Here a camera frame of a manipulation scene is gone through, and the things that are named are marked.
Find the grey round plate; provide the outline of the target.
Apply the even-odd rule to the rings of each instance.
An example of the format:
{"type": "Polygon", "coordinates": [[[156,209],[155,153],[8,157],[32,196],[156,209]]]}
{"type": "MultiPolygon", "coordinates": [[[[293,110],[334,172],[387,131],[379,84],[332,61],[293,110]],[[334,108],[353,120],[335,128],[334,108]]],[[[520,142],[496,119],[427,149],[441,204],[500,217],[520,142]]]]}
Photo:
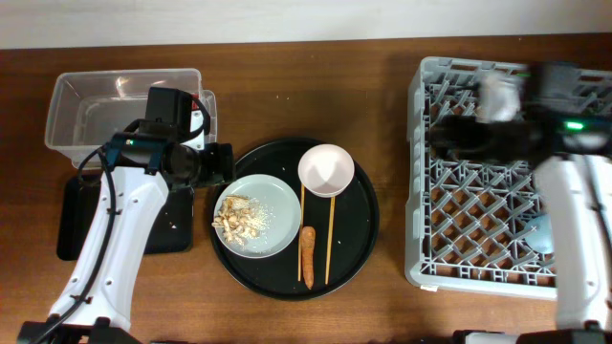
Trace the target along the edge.
{"type": "Polygon", "coordinates": [[[277,177],[254,174],[242,177],[227,186],[218,197],[213,216],[222,200],[230,194],[258,200],[268,213],[269,226],[258,238],[245,247],[228,244],[219,229],[213,229],[222,245],[234,254],[248,259],[263,259],[276,255],[295,238],[300,226],[300,202],[294,190],[277,177]]]}

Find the pink bowl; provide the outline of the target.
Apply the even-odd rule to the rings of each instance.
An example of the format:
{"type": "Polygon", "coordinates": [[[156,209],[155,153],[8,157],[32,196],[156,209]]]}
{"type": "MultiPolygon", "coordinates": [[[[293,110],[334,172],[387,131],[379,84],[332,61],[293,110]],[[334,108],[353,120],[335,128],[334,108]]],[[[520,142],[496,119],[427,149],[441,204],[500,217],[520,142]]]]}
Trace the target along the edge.
{"type": "Polygon", "coordinates": [[[350,154],[334,144],[319,144],[307,150],[298,163],[300,182],[320,198],[342,193],[355,176],[356,164],[350,154]]]}

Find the light blue cup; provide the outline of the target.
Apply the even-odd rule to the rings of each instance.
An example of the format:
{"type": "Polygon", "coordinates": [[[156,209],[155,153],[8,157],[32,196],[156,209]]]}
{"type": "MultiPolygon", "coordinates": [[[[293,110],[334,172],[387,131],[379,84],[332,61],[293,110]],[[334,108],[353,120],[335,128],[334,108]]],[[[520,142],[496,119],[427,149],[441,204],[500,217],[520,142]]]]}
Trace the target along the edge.
{"type": "Polygon", "coordinates": [[[525,242],[532,250],[544,255],[554,252],[551,217],[548,214],[528,221],[525,228],[528,230],[525,242]]]}

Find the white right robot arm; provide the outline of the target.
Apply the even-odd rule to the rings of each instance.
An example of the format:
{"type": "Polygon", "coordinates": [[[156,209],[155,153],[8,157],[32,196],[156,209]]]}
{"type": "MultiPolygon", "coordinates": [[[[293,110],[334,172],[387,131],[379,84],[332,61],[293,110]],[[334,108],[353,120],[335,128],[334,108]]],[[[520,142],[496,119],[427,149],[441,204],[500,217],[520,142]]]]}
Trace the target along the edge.
{"type": "Polygon", "coordinates": [[[429,131],[439,157],[526,161],[551,219],[557,263],[552,331],[466,333],[467,343],[608,343],[611,340],[611,119],[587,115],[573,95],[579,68],[545,62],[529,68],[522,98],[512,83],[484,78],[476,118],[447,117],[429,131]]]}

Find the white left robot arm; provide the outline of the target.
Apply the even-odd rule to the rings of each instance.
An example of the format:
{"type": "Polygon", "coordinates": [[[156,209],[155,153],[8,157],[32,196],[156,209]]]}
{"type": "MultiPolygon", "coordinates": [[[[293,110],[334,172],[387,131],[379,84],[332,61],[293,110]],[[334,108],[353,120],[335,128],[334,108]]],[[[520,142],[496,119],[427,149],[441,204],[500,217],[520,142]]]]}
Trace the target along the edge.
{"type": "Polygon", "coordinates": [[[94,219],[76,267],[44,322],[23,323],[20,343],[133,343],[129,332],[136,277],[155,221],[173,188],[201,188],[236,178],[228,143],[202,150],[197,129],[137,119],[94,150],[103,173],[94,219]]]}

